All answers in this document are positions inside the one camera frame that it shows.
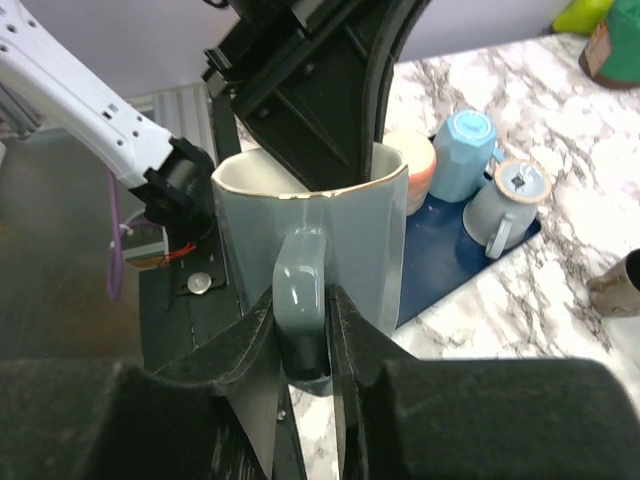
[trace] white marble surface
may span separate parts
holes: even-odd
[[[561,35],[397,66],[387,129],[430,135],[456,110],[485,111],[503,150],[540,162],[554,190],[540,208],[540,235],[394,340],[419,358],[596,359],[640,405],[634,339],[626,335],[625,346],[611,335],[584,287],[640,247],[640,90],[592,83],[577,63],[584,44]],[[310,480],[337,478],[331,399],[294,390],[293,401]]]

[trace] metal screw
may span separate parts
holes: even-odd
[[[302,72],[305,75],[311,75],[315,69],[316,69],[316,66],[313,63],[307,63],[302,69]]]
[[[203,293],[206,293],[207,290],[209,290],[209,287],[212,283],[213,281],[211,280],[209,274],[205,272],[198,272],[192,274],[189,277],[189,279],[187,280],[187,288],[191,293],[202,295]]]

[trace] red wire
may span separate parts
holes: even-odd
[[[158,266],[167,265],[172,260],[175,260],[176,258],[184,257],[185,255],[188,255],[189,253],[193,252],[196,248],[197,248],[197,245],[193,245],[191,242],[189,242],[181,249],[167,253],[164,257],[162,257],[162,260],[160,260],[160,263],[158,264]]]

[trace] black bracket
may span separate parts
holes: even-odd
[[[147,183],[129,191],[145,203],[147,220],[182,239],[206,238],[214,223],[213,162],[185,138],[169,143],[173,151],[160,168],[147,169]]]
[[[194,275],[205,275],[211,280],[211,283],[198,294],[226,286],[227,274],[220,233],[213,232],[206,239],[198,242],[198,248],[195,251],[184,258],[172,261],[168,268],[171,289],[176,296],[196,293],[189,285],[189,279]]]
[[[429,2],[326,0],[306,18],[283,9],[279,36],[232,31],[208,51],[204,78],[213,96],[234,93],[251,135],[310,190],[368,181],[393,66]]]

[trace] mug handle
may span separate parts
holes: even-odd
[[[487,242],[487,248],[485,249],[485,255],[492,259],[497,259],[502,255],[504,246],[507,243],[511,226],[513,225],[513,215],[505,213],[500,220],[500,226],[496,234]]]
[[[317,380],[330,372],[325,333],[326,247],[321,230],[294,230],[285,236],[273,268],[273,316],[282,366],[291,380]]]
[[[502,152],[502,150],[500,150],[500,148],[498,148],[497,146],[493,149],[493,153],[491,154],[491,159],[493,160],[493,163],[495,165],[498,165],[502,162],[504,162],[505,156],[504,153]],[[481,189],[482,187],[484,187],[485,185],[487,185],[488,183],[491,183],[491,179],[485,177],[485,173],[487,173],[487,170],[485,168],[485,170],[483,170],[483,172],[480,174],[480,178],[478,178],[478,189]]]

